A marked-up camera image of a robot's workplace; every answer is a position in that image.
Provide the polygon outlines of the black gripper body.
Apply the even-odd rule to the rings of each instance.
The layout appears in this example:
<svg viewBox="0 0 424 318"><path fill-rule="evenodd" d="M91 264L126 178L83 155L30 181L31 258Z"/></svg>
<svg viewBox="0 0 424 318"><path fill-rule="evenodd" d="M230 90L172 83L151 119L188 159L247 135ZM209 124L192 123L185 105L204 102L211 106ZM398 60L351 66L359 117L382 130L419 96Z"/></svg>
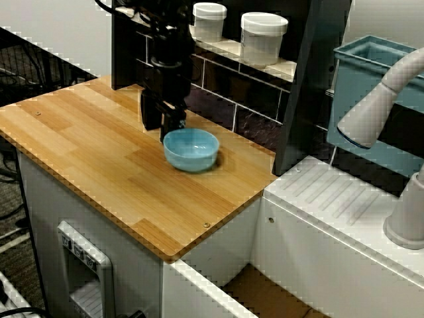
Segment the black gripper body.
<svg viewBox="0 0 424 318"><path fill-rule="evenodd" d="M142 86L144 93L157 98L158 108L164 113L186 111L186 96L191 89L193 64L190 57L163 59L153 56L151 67L142 69Z"/></svg>

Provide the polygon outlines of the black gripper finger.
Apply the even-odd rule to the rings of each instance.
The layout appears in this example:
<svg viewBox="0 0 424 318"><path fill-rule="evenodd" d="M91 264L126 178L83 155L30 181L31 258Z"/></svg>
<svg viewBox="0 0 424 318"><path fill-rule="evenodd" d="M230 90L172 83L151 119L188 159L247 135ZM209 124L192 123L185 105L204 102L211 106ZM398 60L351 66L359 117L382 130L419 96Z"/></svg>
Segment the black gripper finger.
<svg viewBox="0 0 424 318"><path fill-rule="evenodd" d="M164 113L164 121L162 124L162 140L172 131L183 129L186 126L185 111L170 111Z"/></svg>
<svg viewBox="0 0 424 318"><path fill-rule="evenodd" d="M142 122L146 130L159 129L162 126L162 112L158 108L157 98L144 93L140 101Z"/></svg>

